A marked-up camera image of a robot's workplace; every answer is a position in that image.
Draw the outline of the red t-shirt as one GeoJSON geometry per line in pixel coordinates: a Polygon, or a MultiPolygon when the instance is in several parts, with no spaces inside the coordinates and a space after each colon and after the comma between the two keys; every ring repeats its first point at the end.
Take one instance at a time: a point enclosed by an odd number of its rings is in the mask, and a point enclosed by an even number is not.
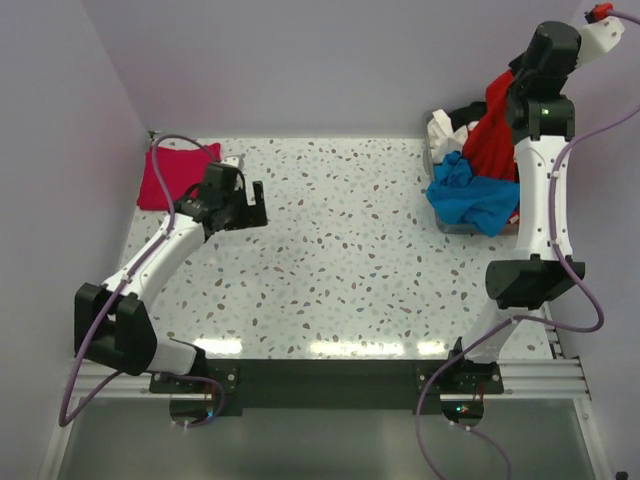
{"type": "Polygon", "coordinates": [[[463,157],[475,176],[516,181],[514,146],[506,121],[507,92],[513,80],[513,74],[507,70],[487,87],[487,112],[464,144],[463,157]]]}

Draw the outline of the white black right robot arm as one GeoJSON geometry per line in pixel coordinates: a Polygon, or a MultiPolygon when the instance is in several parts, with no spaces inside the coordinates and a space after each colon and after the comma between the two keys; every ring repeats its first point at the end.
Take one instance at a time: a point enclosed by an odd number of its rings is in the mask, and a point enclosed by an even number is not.
{"type": "Polygon", "coordinates": [[[575,108],[561,90],[577,66],[580,47],[574,27],[546,21],[509,65],[514,80],[505,117],[519,175],[520,222],[514,258],[489,263],[487,303],[456,343],[476,365],[496,363],[518,317],[533,314],[585,275],[584,263],[571,258],[568,160],[560,154],[575,135],[575,108]]]}

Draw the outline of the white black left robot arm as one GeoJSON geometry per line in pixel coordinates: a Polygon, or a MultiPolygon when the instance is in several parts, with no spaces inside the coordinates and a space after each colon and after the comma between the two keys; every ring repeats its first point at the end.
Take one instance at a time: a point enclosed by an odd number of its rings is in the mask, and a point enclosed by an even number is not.
{"type": "Polygon", "coordinates": [[[142,250],[101,284],[86,283],[78,289],[74,299],[78,358],[131,376],[207,376],[203,349],[161,338],[151,307],[177,269],[211,236],[267,225],[262,182],[252,182],[251,194],[247,186],[240,169],[209,164],[202,181],[173,202],[142,250]]]}

